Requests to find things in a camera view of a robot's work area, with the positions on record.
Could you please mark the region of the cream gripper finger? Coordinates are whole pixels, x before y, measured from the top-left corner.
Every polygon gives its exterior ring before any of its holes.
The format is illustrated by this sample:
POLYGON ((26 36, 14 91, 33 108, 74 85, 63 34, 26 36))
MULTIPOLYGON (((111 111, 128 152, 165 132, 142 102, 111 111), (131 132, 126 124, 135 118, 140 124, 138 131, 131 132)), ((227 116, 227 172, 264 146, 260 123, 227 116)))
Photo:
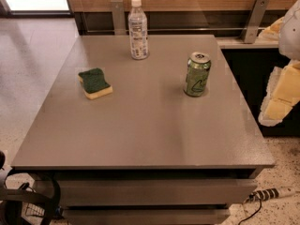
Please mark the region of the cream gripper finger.
POLYGON ((259 34, 259 38, 269 39, 269 40, 278 40, 280 27, 283 24, 283 17, 277 19, 270 26, 266 27, 259 34))
POLYGON ((300 61, 291 60, 284 68, 274 67, 262 100, 258 121, 273 127, 283 121, 300 101, 300 61))

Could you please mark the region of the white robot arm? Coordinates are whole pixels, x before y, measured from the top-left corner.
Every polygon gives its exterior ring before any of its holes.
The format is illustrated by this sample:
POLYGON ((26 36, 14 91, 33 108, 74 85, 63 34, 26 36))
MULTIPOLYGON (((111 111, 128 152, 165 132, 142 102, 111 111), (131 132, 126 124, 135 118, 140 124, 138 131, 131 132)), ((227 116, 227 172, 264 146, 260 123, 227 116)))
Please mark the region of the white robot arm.
POLYGON ((261 37, 277 34, 278 50, 290 59, 284 68, 274 67, 266 86, 258 121, 273 127, 283 121, 300 101, 300 0, 283 18, 261 32, 261 37))

